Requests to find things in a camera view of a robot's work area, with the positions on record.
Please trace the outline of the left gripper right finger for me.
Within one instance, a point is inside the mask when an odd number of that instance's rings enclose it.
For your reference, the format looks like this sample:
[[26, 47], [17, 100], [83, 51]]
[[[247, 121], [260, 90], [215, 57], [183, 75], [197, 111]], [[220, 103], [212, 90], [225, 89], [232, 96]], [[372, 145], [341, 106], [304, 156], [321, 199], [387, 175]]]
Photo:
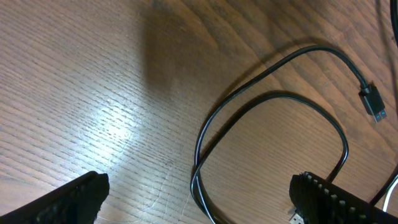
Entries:
[[397, 217], [311, 173], [293, 175], [289, 189], [299, 224], [397, 224]]

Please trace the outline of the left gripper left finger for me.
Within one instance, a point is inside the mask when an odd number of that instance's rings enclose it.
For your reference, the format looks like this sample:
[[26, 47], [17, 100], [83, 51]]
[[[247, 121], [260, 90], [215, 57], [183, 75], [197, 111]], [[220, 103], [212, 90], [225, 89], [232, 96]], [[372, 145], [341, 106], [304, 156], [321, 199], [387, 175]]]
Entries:
[[1, 216], [1, 223], [94, 223], [109, 195], [106, 173], [90, 171]]

